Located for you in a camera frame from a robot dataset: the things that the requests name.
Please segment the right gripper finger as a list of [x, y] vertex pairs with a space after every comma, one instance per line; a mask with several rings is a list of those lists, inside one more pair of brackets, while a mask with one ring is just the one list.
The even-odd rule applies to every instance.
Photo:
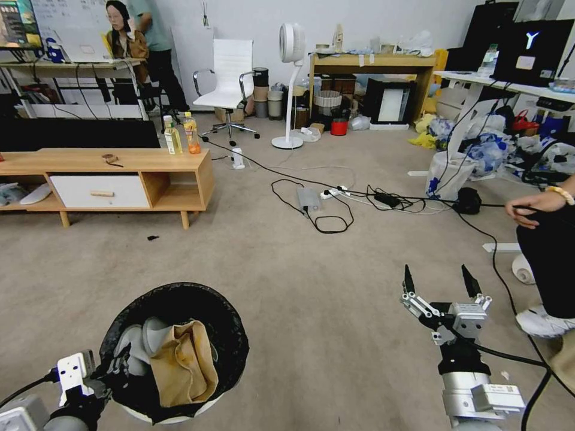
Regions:
[[491, 305], [492, 298], [482, 293], [478, 280], [472, 276], [465, 265], [461, 265], [461, 271], [469, 298], [486, 311]]
[[413, 277], [408, 264], [404, 265], [404, 279], [402, 287], [403, 294], [400, 297], [400, 302], [403, 304], [404, 308], [416, 318], [420, 318], [421, 316], [424, 318], [440, 316], [440, 311], [437, 308], [433, 307], [428, 301], [416, 293]]

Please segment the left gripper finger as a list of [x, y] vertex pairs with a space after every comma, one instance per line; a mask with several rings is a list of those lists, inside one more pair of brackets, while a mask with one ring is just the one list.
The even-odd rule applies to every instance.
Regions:
[[110, 360], [107, 372], [106, 382], [128, 382], [129, 364], [131, 358], [131, 343], [127, 343], [119, 352]]

